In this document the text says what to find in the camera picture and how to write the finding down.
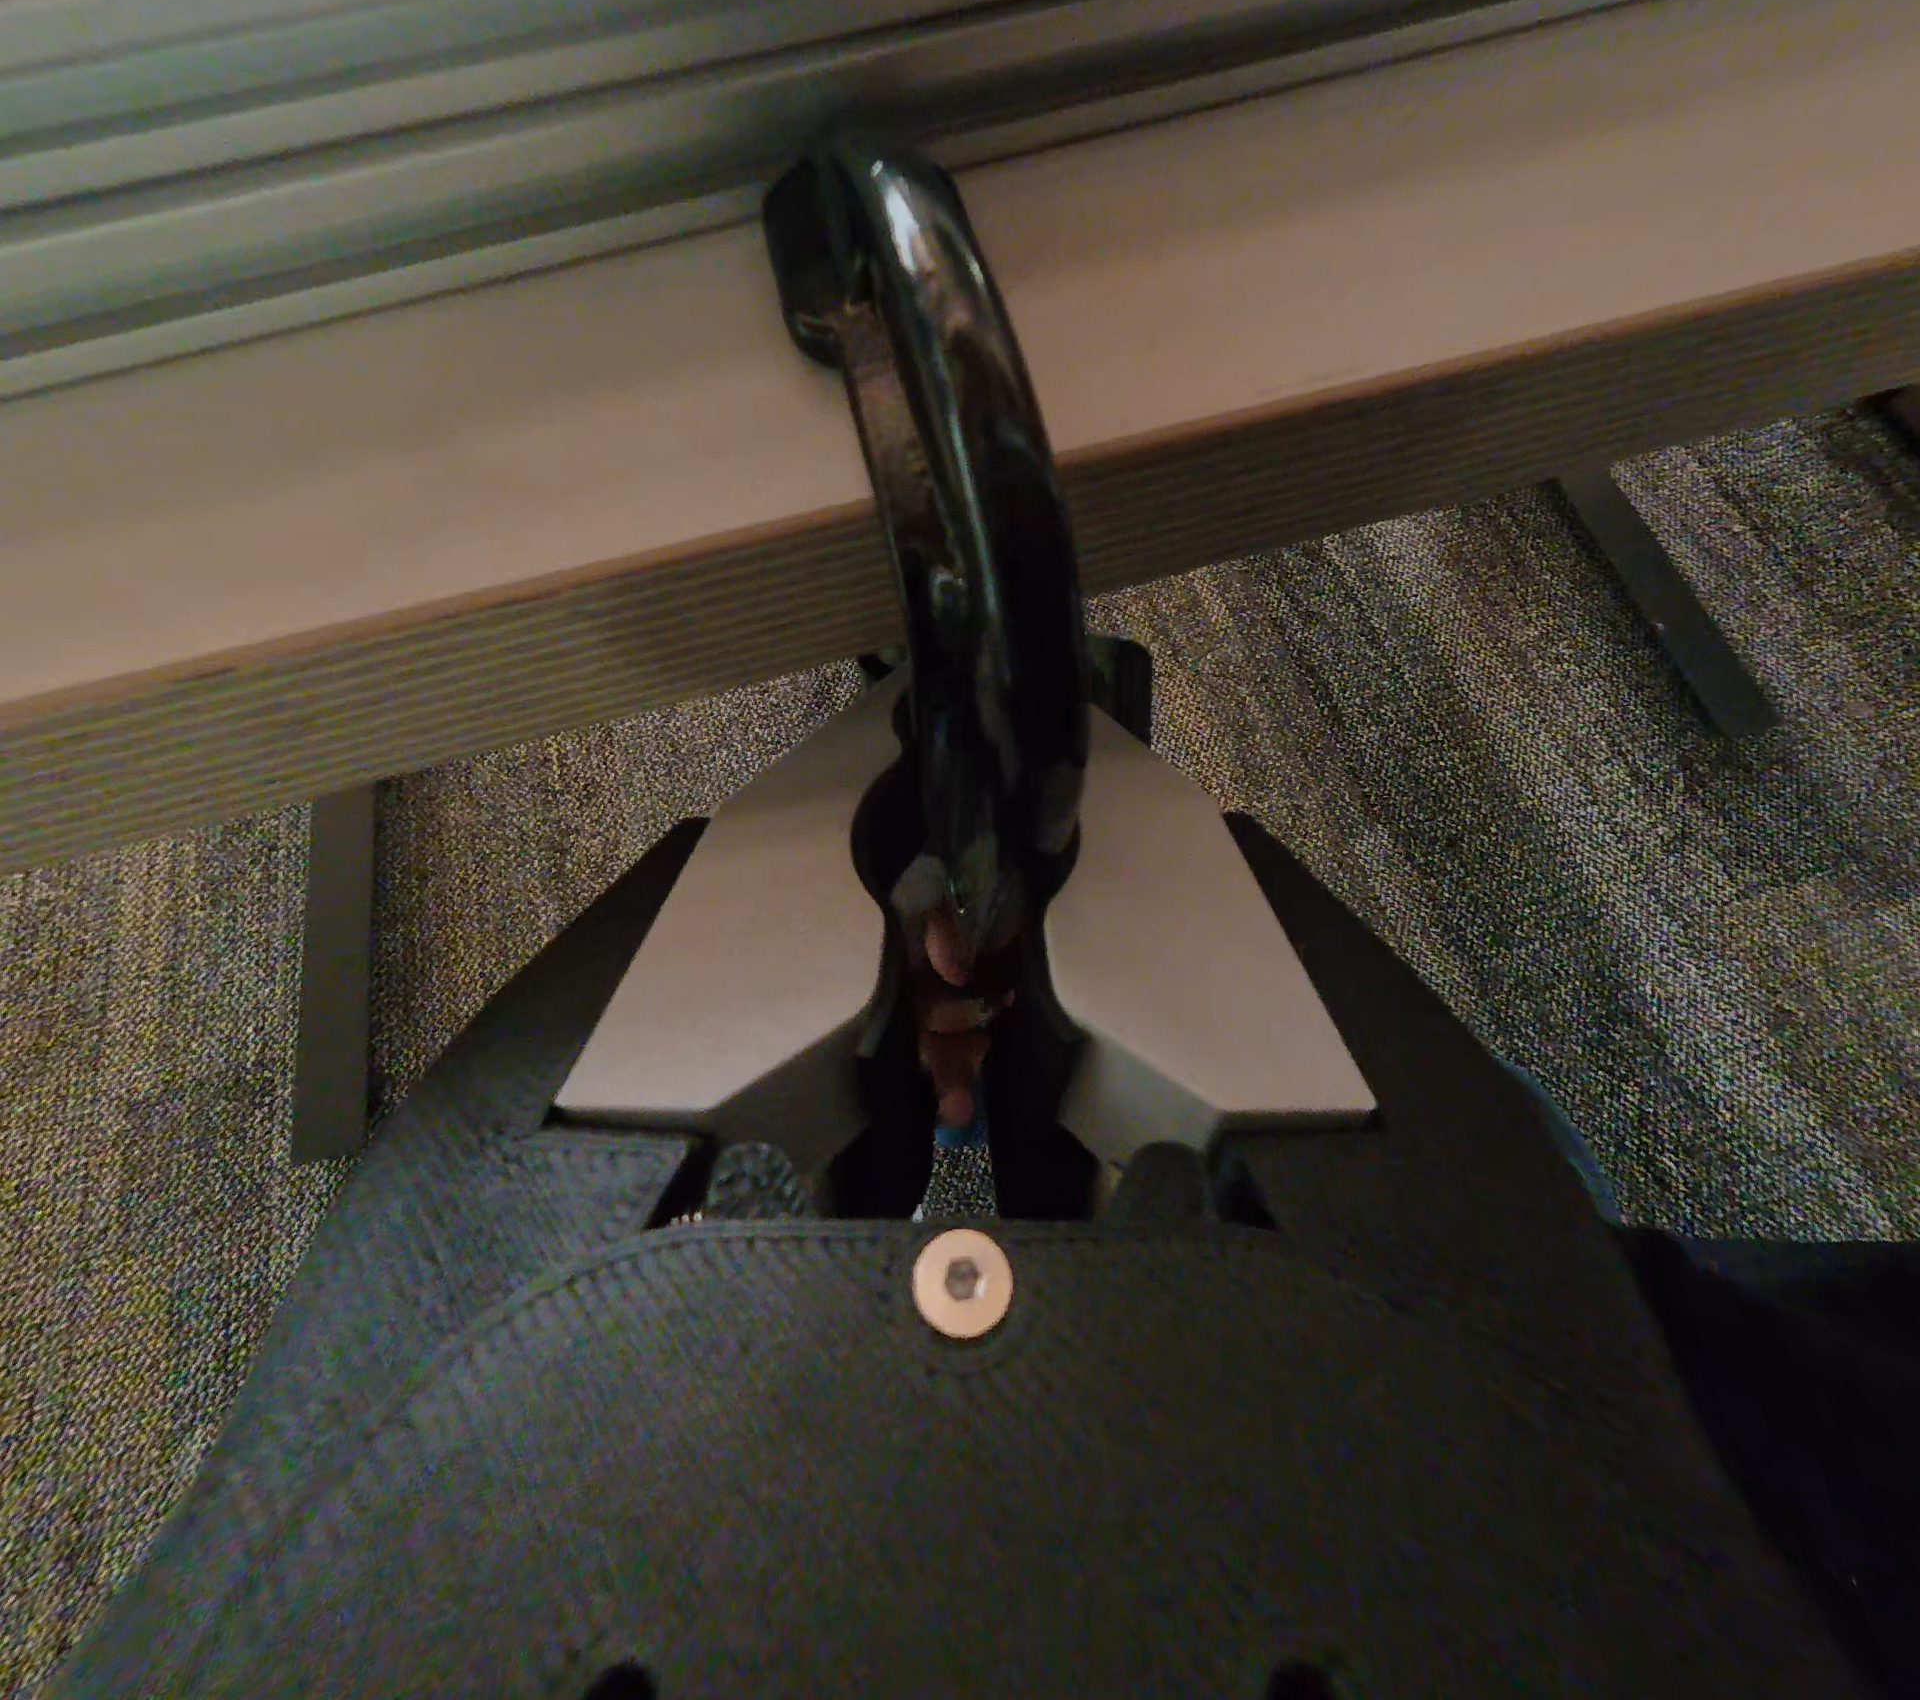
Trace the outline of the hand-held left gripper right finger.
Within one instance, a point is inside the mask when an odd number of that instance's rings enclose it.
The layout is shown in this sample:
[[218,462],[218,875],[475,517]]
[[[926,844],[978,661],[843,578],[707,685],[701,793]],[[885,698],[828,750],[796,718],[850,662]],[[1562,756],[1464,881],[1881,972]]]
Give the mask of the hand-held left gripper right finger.
[[1132,732],[1091,732],[1070,872],[1038,926],[1062,1058],[1040,1208],[1099,1208],[1146,1149],[1379,1113],[1220,804]]

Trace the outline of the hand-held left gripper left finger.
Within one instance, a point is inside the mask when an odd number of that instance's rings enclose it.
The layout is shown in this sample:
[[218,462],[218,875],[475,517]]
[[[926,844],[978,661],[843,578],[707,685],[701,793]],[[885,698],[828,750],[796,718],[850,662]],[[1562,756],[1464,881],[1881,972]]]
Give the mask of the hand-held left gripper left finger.
[[555,1096],[560,1127],[763,1146],[837,1204],[885,997],[886,913],[852,836],[901,761],[902,691],[868,687],[715,808]]

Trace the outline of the black C-clamp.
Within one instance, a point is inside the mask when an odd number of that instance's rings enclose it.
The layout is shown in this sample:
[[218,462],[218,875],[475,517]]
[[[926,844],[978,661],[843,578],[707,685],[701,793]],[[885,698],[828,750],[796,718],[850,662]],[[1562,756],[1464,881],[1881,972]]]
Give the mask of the black C-clamp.
[[904,932],[1046,974],[1085,849],[1093,718],[1150,739],[1154,662],[1093,634],[1043,404],[957,182],[838,134],[769,189],[799,352],[845,387],[902,623],[899,762],[856,838]]

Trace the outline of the grey desk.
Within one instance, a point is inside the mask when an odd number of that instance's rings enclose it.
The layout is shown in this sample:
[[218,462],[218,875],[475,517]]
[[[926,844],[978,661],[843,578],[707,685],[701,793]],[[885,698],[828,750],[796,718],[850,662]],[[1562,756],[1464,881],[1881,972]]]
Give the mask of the grey desk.
[[[1635,0],[960,169],[1093,593],[1916,381],[1919,0]],[[763,234],[4,404],[4,872],[875,646]]]

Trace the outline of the person's dark trousers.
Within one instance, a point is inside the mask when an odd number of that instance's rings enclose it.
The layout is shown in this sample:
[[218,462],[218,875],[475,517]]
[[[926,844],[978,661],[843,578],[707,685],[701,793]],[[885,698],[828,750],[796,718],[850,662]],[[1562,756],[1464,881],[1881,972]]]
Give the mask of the person's dark trousers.
[[1718,1458],[1883,1697],[1919,1695],[1919,1245],[1617,1229]]

